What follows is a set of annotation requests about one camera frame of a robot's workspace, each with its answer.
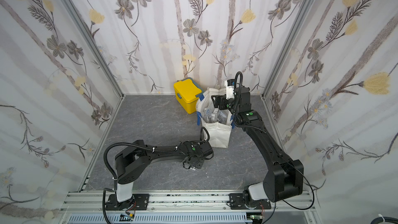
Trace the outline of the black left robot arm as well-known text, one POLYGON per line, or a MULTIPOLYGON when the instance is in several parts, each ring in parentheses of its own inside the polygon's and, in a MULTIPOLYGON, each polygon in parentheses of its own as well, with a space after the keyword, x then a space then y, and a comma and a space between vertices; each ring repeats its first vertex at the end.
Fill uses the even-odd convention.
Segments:
POLYGON ((214 151, 206 140, 185 141, 175 146, 151 146, 143 140, 111 144, 105 149, 103 160, 113 177, 114 193, 103 201, 103 208, 118 211, 132 207, 136 203, 133 184, 152 163, 173 161, 181 162, 187 170, 201 169, 213 157, 214 151))

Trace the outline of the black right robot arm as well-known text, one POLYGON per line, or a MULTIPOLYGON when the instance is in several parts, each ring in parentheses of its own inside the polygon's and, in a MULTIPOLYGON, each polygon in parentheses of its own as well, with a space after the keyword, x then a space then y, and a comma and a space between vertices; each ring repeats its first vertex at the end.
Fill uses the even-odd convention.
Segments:
POLYGON ((238 89, 231 99, 227 95, 213 95, 211 100, 215 108, 228 110, 232 114, 234 125, 254 141, 266 163, 267 173, 264 180, 245 187, 245 205, 254 207, 262 200, 275 203, 301 195, 304 166, 301 161, 292 160, 269 134, 263 118, 251 107, 249 89, 238 89))

